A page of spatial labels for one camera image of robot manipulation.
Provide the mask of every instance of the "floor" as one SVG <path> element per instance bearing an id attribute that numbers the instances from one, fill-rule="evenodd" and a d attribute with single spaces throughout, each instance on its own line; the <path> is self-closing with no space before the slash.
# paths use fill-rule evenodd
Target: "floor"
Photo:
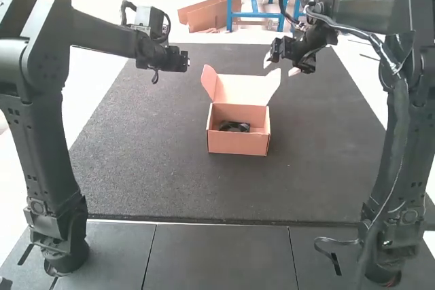
<path id="1" fill-rule="evenodd" d="M 130 0 L 133 3 L 152 4 L 165 10 L 172 21 L 177 22 L 176 9 L 183 5 L 199 0 Z M 73 0 L 73 5 L 84 12 L 119 23 L 119 6 L 121 0 Z M 264 10 L 275 10 L 276 5 L 268 6 Z M 268 45 L 276 33 L 267 31 L 261 26 L 251 29 L 239 29 L 236 33 L 219 33 L 207 35 L 201 33 L 189 34 L 186 26 L 174 24 L 170 36 L 171 42 L 199 42 L 199 43 L 256 43 Z M 377 78 L 377 61 L 365 58 L 360 54 L 376 56 L 364 45 L 348 40 L 341 40 L 336 51 L 342 58 L 349 74 L 366 97 L 369 105 L 385 126 L 387 112 L 386 96 Z M 97 107 L 110 85 L 124 66 L 126 59 L 106 54 L 97 54 L 81 49 L 71 50 L 70 76 L 64 89 L 63 118 L 67 143 L 70 147 L 86 124 L 92 112 Z M 7 257 L 21 233 L 26 227 L 22 209 L 26 205 L 26 189 L 22 171 L 16 154 L 14 142 L 9 130 L 4 129 L 4 122 L 0 116 L 0 225 L 7 226 L 6 232 L 0 233 L 0 264 Z M 434 174 L 430 176 L 428 193 L 435 198 Z M 435 232 L 426 232 L 425 241 L 435 253 Z"/>

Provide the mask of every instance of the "black rubber mat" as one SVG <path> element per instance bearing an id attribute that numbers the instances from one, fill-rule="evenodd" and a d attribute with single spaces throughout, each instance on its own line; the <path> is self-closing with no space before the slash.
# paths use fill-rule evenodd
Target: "black rubber mat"
<path id="1" fill-rule="evenodd" d="M 298 290 L 289 230 L 158 225 L 143 290 Z"/>
<path id="2" fill-rule="evenodd" d="M 0 267 L 12 290 L 349 290 L 358 246 L 324 244 L 340 273 L 314 250 L 313 240 L 356 237 L 353 228 L 252 225 L 153 225 L 88 222 L 88 261 L 73 274 L 48 276 L 38 248 L 22 266 L 25 232 Z M 397 290 L 433 290 L 435 259 L 423 243 L 406 262 Z M 362 290 L 382 290 L 364 279 Z"/>
<path id="3" fill-rule="evenodd" d="M 313 75 L 287 76 L 270 101 L 267 157 L 207 153 L 200 76 L 266 75 L 268 46 L 181 44 L 187 73 L 124 67 L 71 149 L 93 217 L 225 223 L 355 223 L 385 131 L 332 49 Z M 377 72 L 366 72 L 377 75 Z M 434 206 L 427 200 L 428 219 Z"/>

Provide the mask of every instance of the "flattened cardboard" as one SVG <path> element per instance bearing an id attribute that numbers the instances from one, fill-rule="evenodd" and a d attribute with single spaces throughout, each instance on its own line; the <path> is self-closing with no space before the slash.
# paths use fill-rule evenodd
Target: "flattened cardboard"
<path id="1" fill-rule="evenodd" d="M 226 26 L 227 0 L 206 0 L 178 10 L 179 21 L 189 26 L 189 32 L 220 29 Z M 240 12 L 242 0 L 232 0 L 232 10 Z"/>
<path id="2" fill-rule="evenodd" d="M 226 1 L 226 0 L 206 0 L 206 1 L 201 1 L 200 3 L 195 3 L 194 5 L 180 8 L 178 10 L 179 22 L 184 24 L 184 25 L 187 25 L 188 12 L 193 12 L 194 10 L 199 10 L 200 8 L 213 5 L 214 3 L 219 3 L 220 1 Z"/>
<path id="3" fill-rule="evenodd" d="M 266 156 L 271 137 L 267 104 L 280 82 L 280 69 L 267 76 L 224 75 L 205 65 L 201 83 L 212 101 L 206 127 L 209 153 Z M 251 130 L 221 132 L 222 121 L 247 122 Z"/>

